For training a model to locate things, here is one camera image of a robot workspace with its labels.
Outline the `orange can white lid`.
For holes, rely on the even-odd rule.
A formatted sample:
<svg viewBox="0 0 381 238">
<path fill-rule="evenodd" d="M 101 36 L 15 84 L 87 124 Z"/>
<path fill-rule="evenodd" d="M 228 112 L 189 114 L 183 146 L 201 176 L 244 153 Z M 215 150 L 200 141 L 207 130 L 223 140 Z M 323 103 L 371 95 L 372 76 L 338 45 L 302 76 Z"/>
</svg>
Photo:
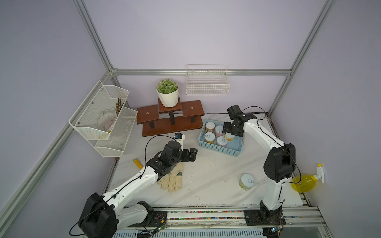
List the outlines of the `orange can white lid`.
<svg viewBox="0 0 381 238">
<path fill-rule="evenodd" d="M 215 127 L 215 135 L 216 135 L 216 137 L 224 136 L 223 125 L 218 125 Z"/>
</svg>

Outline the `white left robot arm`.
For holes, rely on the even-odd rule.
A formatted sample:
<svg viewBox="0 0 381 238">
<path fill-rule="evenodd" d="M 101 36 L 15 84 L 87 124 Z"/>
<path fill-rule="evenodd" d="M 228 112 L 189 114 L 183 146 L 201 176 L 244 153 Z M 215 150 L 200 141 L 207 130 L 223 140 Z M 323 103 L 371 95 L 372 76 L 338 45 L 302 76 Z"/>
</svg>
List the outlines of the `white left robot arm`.
<svg viewBox="0 0 381 238">
<path fill-rule="evenodd" d="M 147 161 L 133 178 L 102 195 L 90 195 L 84 205 L 77 226 L 88 238 L 111 238 L 118 230 L 146 220 L 153 209 L 146 202 L 126 205 L 141 191 L 153 185 L 180 162 L 194 162 L 197 149 L 184 149 L 181 141 L 169 141 L 164 149 Z"/>
</svg>

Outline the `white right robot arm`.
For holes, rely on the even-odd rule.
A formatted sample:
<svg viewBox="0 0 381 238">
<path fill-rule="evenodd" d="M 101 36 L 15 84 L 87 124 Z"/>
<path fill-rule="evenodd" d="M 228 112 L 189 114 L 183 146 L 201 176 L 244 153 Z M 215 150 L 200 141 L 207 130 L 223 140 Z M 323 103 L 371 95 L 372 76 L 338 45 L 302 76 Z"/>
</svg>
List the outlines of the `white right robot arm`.
<svg viewBox="0 0 381 238">
<path fill-rule="evenodd" d="M 225 122 L 223 132 L 242 137 L 253 137 L 267 152 L 263 169 L 268 178 L 266 193 L 261 201 L 261 210 L 266 212 L 280 210 L 284 201 L 281 199 L 285 184 L 292 184 L 292 174 L 297 170 L 296 149 L 291 143 L 286 144 L 262 126 L 260 119 L 253 113 L 244 113 L 238 105 L 227 109 L 231 122 Z"/>
</svg>

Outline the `yellow label can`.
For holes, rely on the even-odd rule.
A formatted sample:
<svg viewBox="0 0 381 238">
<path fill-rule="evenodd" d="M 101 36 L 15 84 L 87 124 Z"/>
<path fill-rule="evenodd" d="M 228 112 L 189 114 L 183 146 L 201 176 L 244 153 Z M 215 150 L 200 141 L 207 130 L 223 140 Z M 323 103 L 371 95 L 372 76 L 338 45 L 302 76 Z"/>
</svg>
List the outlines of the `yellow label can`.
<svg viewBox="0 0 381 238">
<path fill-rule="evenodd" d="M 236 136 L 235 135 L 232 135 L 231 133 L 227 132 L 224 134 L 224 138 L 227 140 L 227 141 L 232 141 L 234 140 Z"/>
</svg>

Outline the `tan label can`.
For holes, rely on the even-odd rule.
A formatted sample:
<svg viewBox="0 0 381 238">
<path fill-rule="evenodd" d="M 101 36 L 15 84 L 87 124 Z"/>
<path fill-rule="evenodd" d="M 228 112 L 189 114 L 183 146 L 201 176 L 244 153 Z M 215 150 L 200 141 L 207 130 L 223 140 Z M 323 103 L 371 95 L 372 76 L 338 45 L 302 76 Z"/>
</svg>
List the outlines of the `tan label can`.
<svg viewBox="0 0 381 238">
<path fill-rule="evenodd" d="M 204 141 L 210 144 L 213 144 L 215 142 L 216 135 L 213 132 L 207 132 L 204 135 Z"/>
</svg>

